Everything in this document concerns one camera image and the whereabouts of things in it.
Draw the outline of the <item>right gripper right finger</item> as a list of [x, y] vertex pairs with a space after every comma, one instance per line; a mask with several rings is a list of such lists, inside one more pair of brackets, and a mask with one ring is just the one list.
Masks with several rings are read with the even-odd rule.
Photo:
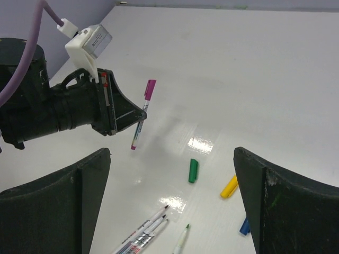
[[338, 187], [243, 147], [233, 161], [256, 253], [338, 253]]

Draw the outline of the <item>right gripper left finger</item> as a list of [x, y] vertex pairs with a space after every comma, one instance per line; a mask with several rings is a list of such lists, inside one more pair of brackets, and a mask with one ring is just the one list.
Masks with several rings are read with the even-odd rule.
[[101, 148], [1, 192], [1, 253], [89, 253], [110, 171]]

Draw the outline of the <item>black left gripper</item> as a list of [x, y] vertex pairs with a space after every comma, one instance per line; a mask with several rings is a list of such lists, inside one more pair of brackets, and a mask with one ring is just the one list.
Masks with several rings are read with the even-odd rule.
[[98, 83], [80, 68], [50, 88], [59, 131], [89, 124], [103, 136], [115, 135], [147, 118], [122, 93], [112, 71], [99, 68], [97, 73]]

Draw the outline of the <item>magenta marker pen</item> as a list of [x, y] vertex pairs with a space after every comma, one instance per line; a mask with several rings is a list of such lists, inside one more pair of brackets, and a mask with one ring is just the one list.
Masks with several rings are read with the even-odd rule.
[[[149, 100], [145, 100], [144, 106], [143, 106], [143, 110], [144, 112], [147, 112], [148, 110], [148, 106], [149, 106]], [[135, 134], [133, 136], [133, 140], [132, 140], [132, 144], [131, 144], [131, 150], [135, 150], [137, 147], [137, 143], [138, 143], [138, 139], [142, 130], [142, 125], [143, 125], [144, 121], [142, 120], [141, 122], [138, 123], [136, 130], [135, 130]]]

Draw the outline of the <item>red marker pen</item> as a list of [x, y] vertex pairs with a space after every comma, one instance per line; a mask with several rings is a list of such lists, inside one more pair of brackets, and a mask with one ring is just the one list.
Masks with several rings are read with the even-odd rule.
[[165, 213], [168, 209], [169, 205], [165, 205], [159, 211], [157, 211], [152, 217], [147, 219], [141, 226], [139, 226], [132, 234], [130, 234], [125, 240], [123, 240], [120, 245], [111, 253], [122, 253], [126, 247], [133, 242], [133, 240], [139, 236], [144, 230], [146, 230], [149, 226], [151, 226], [157, 219], [160, 218], [161, 215]]

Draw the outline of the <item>magenta pen cap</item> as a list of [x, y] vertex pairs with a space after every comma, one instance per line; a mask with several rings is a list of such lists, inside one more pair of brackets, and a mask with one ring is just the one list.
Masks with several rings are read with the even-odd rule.
[[150, 101], [151, 100], [151, 96], [153, 94], [155, 85], [156, 85], [156, 80], [154, 80], [154, 79], [150, 79], [147, 82], [147, 86], [146, 86], [145, 93], [144, 93], [144, 97], [145, 97], [146, 101]]

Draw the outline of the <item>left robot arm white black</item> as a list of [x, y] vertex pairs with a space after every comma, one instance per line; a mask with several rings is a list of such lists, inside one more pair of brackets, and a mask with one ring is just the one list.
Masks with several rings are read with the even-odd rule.
[[50, 86], [44, 51], [37, 46], [21, 84], [1, 107], [4, 141], [23, 150], [26, 141], [82, 125], [106, 136], [146, 119], [146, 112], [123, 95], [112, 71], [98, 73], [98, 83], [80, 68]]

